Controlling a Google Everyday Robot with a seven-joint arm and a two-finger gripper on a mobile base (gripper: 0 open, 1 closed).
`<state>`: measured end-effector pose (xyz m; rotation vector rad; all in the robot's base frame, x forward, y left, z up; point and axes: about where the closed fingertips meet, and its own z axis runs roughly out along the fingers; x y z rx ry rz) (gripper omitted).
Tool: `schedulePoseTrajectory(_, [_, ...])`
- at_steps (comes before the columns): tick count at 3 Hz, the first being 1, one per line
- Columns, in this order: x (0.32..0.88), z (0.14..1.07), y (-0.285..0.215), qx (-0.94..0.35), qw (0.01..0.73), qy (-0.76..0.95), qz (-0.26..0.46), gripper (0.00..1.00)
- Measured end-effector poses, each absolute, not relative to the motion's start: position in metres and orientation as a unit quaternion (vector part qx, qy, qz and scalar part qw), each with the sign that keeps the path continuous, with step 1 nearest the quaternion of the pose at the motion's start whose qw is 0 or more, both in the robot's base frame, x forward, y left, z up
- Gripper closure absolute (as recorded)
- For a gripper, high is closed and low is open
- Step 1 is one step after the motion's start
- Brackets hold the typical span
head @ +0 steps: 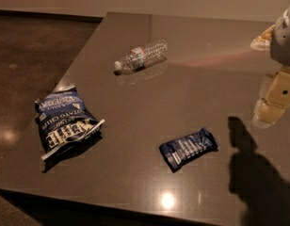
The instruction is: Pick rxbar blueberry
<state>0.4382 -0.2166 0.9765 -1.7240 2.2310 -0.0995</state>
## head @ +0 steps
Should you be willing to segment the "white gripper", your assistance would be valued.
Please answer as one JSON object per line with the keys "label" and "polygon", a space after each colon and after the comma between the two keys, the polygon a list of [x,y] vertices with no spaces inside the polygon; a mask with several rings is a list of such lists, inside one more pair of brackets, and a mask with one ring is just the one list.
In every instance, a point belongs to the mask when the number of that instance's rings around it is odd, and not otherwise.
{"label": "white gripper", "polygon": [[[257,51],[270,49],[271,57],[290,65],[290,6],[273,24],[250,44]],[[282,66],[276,73],[267,74],[263,80],[259,100],[253,111],[254,126],[266,129],[275,124],[290,107],[290,66]]]}

